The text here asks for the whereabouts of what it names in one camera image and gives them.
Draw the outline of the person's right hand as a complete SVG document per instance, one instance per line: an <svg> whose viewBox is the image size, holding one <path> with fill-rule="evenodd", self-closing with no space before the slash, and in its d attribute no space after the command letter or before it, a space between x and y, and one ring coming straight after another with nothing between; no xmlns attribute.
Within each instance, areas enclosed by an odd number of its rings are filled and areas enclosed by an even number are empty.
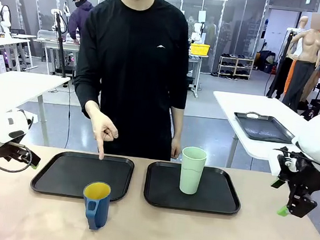
<svg viewBox="0 0 320 240"><path fill-rule="evenodd" d="M92 123L93 134L99 150L99 159L103 160L105 153L104 142L111 142L114 139L117 139L118 130L111 119L100 111L100 107L95 101L87 101L85 104L85 111Z"/></svg>

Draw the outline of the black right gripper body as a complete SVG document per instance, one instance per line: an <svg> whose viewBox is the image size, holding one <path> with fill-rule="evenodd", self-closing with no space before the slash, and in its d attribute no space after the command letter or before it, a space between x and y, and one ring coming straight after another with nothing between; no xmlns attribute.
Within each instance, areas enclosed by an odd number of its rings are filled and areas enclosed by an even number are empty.
<svg viewBox="0 0 320 240"><path fill-rule="evenodd" d="M278 180L288 184L290 190L301 188L304 194L320 190L320 171L315 167L320 164L303 153L284 152L277 156L280 165Z"/></svg>

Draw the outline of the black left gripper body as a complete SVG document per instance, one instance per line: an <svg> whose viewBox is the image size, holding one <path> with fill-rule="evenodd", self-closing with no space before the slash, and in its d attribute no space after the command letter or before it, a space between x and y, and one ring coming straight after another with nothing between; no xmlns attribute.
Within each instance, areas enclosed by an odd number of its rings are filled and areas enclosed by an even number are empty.
<svg viewBox="0 0 320 240"><path fill-rule="evenodd" d="M30 150L20 144L4 144L0 147L0 158L5 158L7 161L16 160L21 163L30 163Z"/></svg>

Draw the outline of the person's left hand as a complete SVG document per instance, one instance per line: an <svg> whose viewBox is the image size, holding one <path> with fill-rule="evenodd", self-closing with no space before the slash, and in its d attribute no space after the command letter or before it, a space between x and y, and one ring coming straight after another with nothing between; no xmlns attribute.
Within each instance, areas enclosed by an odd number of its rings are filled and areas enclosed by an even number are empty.
<svg viewBox="0 0 320 240"><path fill-rule="evenodd" d="M171 140L171 158L174 158L176 160L179 157L181 152L180 146L180 138L173 137L173 139Z"/></svg>

